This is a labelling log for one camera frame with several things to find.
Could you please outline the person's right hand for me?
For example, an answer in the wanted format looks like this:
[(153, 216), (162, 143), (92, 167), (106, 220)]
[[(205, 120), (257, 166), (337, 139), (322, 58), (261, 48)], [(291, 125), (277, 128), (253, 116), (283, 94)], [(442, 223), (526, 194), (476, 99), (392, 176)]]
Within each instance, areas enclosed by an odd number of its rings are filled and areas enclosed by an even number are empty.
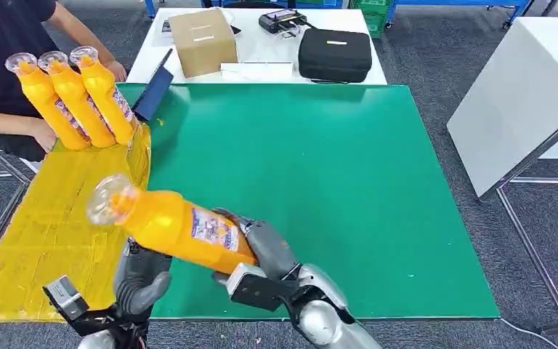
[(49, 153), (57, 141), (54, 130), (43, 119), (29, 118), (28, 135), (41, 146), (45, 153)]

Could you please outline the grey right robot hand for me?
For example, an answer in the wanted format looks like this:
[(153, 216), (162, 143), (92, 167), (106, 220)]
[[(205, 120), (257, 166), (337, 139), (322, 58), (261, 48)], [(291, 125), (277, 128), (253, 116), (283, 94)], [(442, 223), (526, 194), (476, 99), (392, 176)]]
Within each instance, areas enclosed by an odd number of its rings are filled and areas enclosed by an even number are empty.
[(269, 223), (236, 214), (227, 209), (213, 212), (235, 223), (254, 253), (256, 265), (273, 281), (295, 280), (299, 262), (286, 240)]

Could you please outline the person's left hand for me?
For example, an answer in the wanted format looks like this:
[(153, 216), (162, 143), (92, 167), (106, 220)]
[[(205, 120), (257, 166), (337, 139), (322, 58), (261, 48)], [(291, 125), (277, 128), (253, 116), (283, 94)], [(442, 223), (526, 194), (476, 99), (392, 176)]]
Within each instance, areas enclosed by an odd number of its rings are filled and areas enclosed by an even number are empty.
[(117, 82), (125, 82), (127, 71), (121, 63), (116, 60), (104, 62), (103, 65), (115, 76)]

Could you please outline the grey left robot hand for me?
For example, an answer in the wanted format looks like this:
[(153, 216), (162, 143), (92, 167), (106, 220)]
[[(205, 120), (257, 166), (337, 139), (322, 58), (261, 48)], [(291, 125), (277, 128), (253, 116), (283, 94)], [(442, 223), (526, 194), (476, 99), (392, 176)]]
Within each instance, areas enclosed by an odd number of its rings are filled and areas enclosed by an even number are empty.
[(132, 237), (127, 239), (113, 279), (116, 304), (123, 314), (150, 315), (171, 283), (171, 261), (172, 257), (146, 249)]

